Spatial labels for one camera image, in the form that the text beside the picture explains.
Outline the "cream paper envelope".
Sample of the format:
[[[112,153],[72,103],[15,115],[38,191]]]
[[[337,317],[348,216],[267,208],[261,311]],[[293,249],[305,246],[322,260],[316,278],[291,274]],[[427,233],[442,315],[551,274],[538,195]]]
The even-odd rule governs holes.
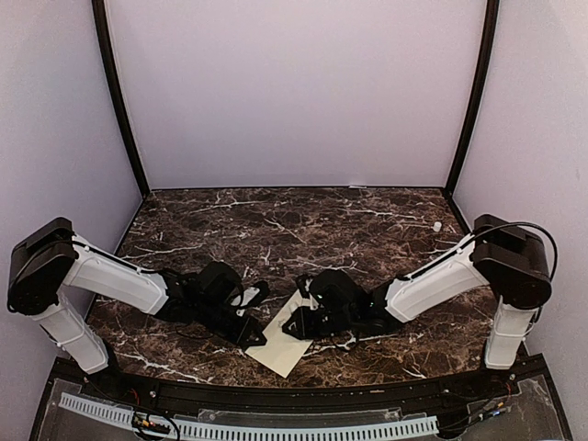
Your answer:
[[[304,299],[297,290],[264,329],[263,334],[266,337],[266,344],[249,347],[245,353],[282,378],[286,378],[299,363],[313,341],[299,340],[285,334],[282,331],[282,325],[286,323],[298,307],[315,305],[314,300]]]

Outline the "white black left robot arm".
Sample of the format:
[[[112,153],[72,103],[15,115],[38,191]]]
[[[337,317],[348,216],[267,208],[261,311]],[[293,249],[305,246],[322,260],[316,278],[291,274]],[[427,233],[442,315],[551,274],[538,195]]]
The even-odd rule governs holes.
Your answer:
[[[12,250],[7,308],[30,317],[65,350],[111,401],[130,392],[116,358],[63,295],[63,287],[81,288],[121,301],[164,322],[199,323],[242,349],[263,346],[259,321],[249,306],[241,277],[213,261],[195,273],[151,270],[109,254],[74,233],[58,217]]]

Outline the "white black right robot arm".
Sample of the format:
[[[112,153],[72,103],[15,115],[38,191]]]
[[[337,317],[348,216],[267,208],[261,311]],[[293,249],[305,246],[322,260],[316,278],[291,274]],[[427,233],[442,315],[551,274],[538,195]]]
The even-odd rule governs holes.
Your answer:
[[[281,326],[298,340],[350,331],[380,335],[400,330],[423,312],[474,288],[488,287],[497,299],[485,343],[484,366],[469,378],[469,391],[487,399],[502,387],[504,370],[516,359],[532,325],[552,295],[558,257],[548,258],[554,237],[527,221],[479,216],[472,232],[435,260],[370,291],[343,270],[300,276],[300,295],[317,305],[299,306]]]

